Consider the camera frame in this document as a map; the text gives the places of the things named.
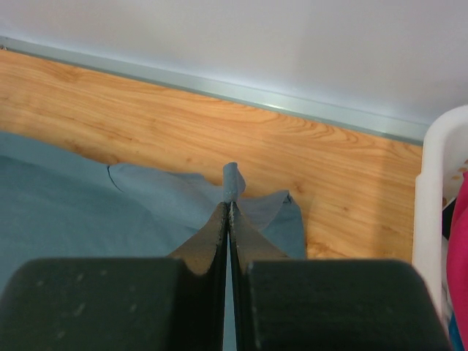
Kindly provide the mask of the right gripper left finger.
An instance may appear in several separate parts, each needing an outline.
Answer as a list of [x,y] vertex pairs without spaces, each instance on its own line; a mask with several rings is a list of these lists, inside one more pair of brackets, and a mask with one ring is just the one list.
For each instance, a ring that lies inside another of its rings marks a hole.
[[3,350],[220,350],[228,210],[165,257],[48,258],[1,296]]

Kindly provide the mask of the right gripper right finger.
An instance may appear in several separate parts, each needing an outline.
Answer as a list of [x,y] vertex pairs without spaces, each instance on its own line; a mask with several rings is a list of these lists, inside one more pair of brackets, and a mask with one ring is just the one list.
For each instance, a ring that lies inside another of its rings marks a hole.
[[230,206],[239,350],[449,350],[424,280],[384,259],[295,260]]

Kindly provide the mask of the grey blue t shirt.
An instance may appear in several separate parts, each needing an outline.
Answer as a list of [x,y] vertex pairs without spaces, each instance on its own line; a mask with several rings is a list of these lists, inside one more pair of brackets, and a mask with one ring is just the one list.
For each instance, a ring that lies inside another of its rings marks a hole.
[[106,165],[19,135],[1,134],[1,261],[36,257],[160,256],[197,232],[220,202],[291,257],[305,255],[301,210],[280,190],[242,199],[236,163],[222,184],[198,173]]

